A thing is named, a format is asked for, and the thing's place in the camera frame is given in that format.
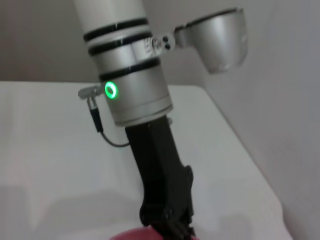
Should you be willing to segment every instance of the robotic arm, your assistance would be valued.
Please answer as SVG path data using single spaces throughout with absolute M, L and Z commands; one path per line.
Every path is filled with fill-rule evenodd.
M 115 124 L 125 127 L 129 144 L 111 144 L 133 151 L 144 186 L 142 224 L 164 238 L 191 239 L 193 172 L 180 161 L 166 117 L 173 104 L 159 57 L 193 47 L 211 74 L 241 65 L 248 52 L 243 10 L 228 9 L 153 36 L 141 0 L 74 3 L 101 82 L 80 90 L 79 97 L 87 100 L 102 135 L 99 95 L 105 95 Z

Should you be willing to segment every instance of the white wall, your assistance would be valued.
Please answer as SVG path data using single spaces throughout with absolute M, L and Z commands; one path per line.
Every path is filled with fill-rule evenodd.
M 250 53 L 243 68 L 208 76 L 188 50 L 163 58 L 164 70 L 170 83 L 207 87 L 284 203 L 295 238 L 320 239 L 320 2 L 144 3 L 156 32 L 225 7 L 245 8 Z M 70 0 L 1 0 L 0 18 L 1 79 L 96 80 Z
M 250 53 L 241 69 L 208 76 L 189 52 L 165 70 L 173 82 L 206 86 L 282 200 L 295 239 L 320 239 L 320 1 L 145 3 L 161 31 L 216 8 L 245 8 Z

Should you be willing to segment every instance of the white table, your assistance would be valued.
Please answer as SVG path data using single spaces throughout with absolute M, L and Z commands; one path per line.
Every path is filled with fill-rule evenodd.
M 131 149 L 96 133 L 87 84 L 0 82 L 0 239 L 107 240 L 140 227 L 143 186 Z M 191 165 L 201 240 L 291 240 L 281 203 L 200 88 L 172 86 L 171 126 Z M 107 135 L 127 141 L 103 97 Z

